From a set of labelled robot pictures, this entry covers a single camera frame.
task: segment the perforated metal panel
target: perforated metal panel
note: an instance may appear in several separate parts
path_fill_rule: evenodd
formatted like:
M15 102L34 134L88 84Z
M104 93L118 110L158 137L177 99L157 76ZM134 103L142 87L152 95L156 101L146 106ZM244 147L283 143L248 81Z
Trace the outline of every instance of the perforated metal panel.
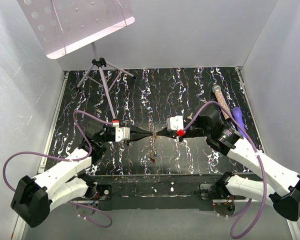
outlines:
M135 21L130 0L53 0L53 4L52 0L17 1L50 59L60 58Z

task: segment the music stand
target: music stand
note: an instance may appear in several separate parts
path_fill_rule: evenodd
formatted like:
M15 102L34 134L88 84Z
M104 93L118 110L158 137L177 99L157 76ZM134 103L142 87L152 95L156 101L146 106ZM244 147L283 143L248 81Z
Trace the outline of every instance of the music stand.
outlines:
M17 0L48 58L58 59L79 48L91 44L95 59L80 80L77 88L86 79L104 87L112 118L116 119L109 90L121 73L136 77L98 56L95 41L114 33L135 21L130 0ZM106 82L103 67L119 71L110 87ZM96 66L102 83L88 77Z

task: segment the black marble table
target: black marble table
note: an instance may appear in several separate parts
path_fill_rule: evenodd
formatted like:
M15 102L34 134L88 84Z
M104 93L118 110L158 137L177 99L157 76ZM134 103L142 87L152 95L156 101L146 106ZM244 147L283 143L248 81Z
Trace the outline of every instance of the black marble table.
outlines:
M159 131L166 126L168 117L193 116L195 108L205 101L216 100L211 88L221 86L230 110L240 107L247 133L259 149L262 149L258 133L251 116L247 99L234 67L209 68L159 68L130 69L136 81L126 75L116 82L110 91L112 104L119 120L131 120L135 126ZM82 137L74 126L74 110L86 111L104 120L112 120L104 89L87 80L83 91L76 90L84 71L70 71L63 95L59 116L55 126L49 154L65 158L81 142ZM105 70L108 85L117 76L115 70ZM89 74L97 81L97 71ZM90 120L77 116L84 129ZM107 151L102 159L88 171L92 175L147 175L147 174L209 174L248 172L249 170L213 151L203 137L188 138L182 143L174 139L157 136L144 138L127 146L123 143L104 144ZM156 153L155 163L150 156ZM48 159L45 170L57 161Z

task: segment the tripod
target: tripod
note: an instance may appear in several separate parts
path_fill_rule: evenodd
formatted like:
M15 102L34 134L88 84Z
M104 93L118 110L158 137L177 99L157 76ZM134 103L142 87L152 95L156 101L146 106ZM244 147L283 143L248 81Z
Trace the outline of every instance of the tripod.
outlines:
M116 119L116 115L115 115L114 108L112 106L112 102L111 102L111 98L110 98L110 95L109 95L109 91L115 85L115 83L119 79L121 73L124 73L124 74L127 74L127 75L131 76L133 78L133 80L135 80L136 77L133 74L131 74L131 73L129 73L129 72L127 72L127 71L125 71L125 70L123 70L123 69L115 66L115 65L113 65L112 63L107 62L103 57L99 57L98 56L97 47L96 47L96 44L94 42L91 43L91 46L92 46L92 50L93 50L95 59L92 60L91 66L85 72L83 78L80 80L80 82L78 83L78 85L76 86L76 88L79 90L80 86L83 84L83 82L86 79L90 79L90 80L94 81L95 83L99 84L100 86L104 87L105 95L106 95L106 98L108 100L108 104L109 104L109 107L110 107L112 118L113 118L113 120L115 120ZM106 67L107 65L109 65L110 67L113 67L114 69L117 69L119 71L118 75L116 76L116 78L114 79L114 81L112 82L112 84L111 84L111 86L109 88L108 88L108 84L106 82L104 71L102 69L103 66ZM99 73L100 73L100 76L101 76L102 83L100 83L100 82L94 80L92 77L88 76L88 74L94 68L94 66L97 66L97 68L99 69Z

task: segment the purple microphone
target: purple microphone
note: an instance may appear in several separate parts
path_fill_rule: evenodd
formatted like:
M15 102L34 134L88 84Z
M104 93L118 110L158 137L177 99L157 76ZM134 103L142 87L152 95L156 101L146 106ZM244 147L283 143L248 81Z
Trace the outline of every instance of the purple microphone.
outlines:
M242 120L242 111L240 109L240 107L235 107L232 110L232 115L234 117L234 119L238 122L238 124L240 125L240 127L242 127L242 129L245 129L245 125L244 125L244 121ZM247 138L247 136L240 130L240 128L238 128L239 133L241 133L243 135L243 137Z

